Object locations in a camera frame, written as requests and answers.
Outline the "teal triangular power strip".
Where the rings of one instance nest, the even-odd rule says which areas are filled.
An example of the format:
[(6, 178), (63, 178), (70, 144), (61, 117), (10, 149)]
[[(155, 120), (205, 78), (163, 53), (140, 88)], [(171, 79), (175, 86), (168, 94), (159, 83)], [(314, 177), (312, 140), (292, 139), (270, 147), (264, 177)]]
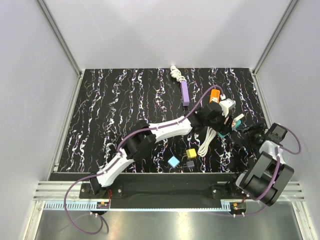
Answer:
[[(238, 121), (236, 121), (236, 122), (233, 122), (233, 123), (232, 123), (232, 126), (231, 126), (232, 131), (236, 131), (237, 128), (241, 125), (241, 123), (242, 123), (241, 120), (238, 120)], [(221, 134), (221, 133), (218, 132), (216, 135), (219, 136), (220, 138), (225, 138), (226, 136), (229, 136), (230, 133)]]

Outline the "orange power strip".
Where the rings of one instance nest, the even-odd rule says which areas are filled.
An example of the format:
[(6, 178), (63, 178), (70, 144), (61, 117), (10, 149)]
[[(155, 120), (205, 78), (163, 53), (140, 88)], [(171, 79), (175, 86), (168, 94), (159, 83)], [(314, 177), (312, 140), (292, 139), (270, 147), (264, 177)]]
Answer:
[(212, 89), (210, 92), (209, 102), (219, 103), (221, 97), (221, 91), (219, 89)]

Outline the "purple power strip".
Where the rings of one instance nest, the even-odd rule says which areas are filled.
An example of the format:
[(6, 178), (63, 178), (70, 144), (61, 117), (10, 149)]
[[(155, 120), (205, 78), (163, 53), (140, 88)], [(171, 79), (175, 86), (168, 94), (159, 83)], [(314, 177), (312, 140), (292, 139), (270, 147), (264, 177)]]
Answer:
[(182, 106), (188, 107), (190, 104), (190, 97), (189, 97), (188, 85), (185, 80), (181, 81), (180, 90), (181, 90)]

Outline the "yellow cube plug adapter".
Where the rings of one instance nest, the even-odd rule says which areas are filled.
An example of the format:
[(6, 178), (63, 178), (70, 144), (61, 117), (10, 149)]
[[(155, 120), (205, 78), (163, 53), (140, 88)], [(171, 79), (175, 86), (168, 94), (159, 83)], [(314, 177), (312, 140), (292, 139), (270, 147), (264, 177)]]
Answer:
[(194, 148), (187, 149), (185, 154), (188, 159), (194, 159), (197, 157), (197, 151)]

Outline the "grey cube plug adapter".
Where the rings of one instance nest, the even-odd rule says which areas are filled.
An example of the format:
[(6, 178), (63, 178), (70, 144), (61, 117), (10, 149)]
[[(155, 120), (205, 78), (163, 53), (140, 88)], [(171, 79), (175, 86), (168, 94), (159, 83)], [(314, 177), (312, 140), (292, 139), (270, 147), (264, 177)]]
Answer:
[(185, 166), (188, 168), (188, 169), (193, 169), (195, 167), (195, 162), (193, 160), (191, 161), (187, 161)]

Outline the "blue cube plug adapter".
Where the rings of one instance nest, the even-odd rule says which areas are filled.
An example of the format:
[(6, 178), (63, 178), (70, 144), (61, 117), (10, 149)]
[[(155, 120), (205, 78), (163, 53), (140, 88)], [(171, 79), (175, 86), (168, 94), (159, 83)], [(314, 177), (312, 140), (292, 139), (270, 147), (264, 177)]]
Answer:
[(168, 161), (167, 163), (172, 167), (172, 168), (176, 168), (179, 164), (180, 164), (180, 161), (175, 157), (175, 156), (172, 156)]

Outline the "white plug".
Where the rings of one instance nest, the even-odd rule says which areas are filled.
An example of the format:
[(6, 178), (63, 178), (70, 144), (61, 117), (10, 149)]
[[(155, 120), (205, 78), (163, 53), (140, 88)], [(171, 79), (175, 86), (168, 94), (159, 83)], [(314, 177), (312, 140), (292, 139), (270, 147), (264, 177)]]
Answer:
[(242, 114), (238, 115), (237, 117), (235, 117), (233, 119), (233, 121), (236, 123), (237, 121), (241, 120), (243, 117), (244, 117), (244, 114), (242, 113)]

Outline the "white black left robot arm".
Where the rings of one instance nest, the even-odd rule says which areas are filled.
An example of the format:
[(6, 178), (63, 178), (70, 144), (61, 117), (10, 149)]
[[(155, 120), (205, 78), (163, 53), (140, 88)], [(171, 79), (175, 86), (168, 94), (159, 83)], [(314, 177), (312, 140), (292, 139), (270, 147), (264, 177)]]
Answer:
[(230, 112), (235, 105), (235, 101), (228, 98), (219, 103), (212, 101), (204, 107), (193, 108), (185, 116), (174, 120), (161, 123), (139, 121), (133, 131), (120, 142), (114, 158), (89, 180), (90, 192), (97, 198), (103, 198), (121, 172), (133, 162), (148, 157), (156, 143), (164, 139), (191, 132), (199, 133), (204, 128), (212, 128), (222, 135), (229, 134), (233, 130), (234, 121)]

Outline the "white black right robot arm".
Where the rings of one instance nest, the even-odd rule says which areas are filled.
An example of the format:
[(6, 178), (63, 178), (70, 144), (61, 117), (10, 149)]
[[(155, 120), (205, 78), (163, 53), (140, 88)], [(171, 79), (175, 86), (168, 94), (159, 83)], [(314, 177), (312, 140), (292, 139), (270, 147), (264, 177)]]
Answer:
[(281, 141), (288, 130), (278, 123), (273, 123), (269, 129), (264, 123), (256, 123), (239, 132), (243, 136), (242, 144), (256, 152), (257, 160), (236, 181), (227, 185), (228, 195), (236, 199), (246, 193), (254, 200), (272, 206), (294, 173), (292, 167), (282, 163)]

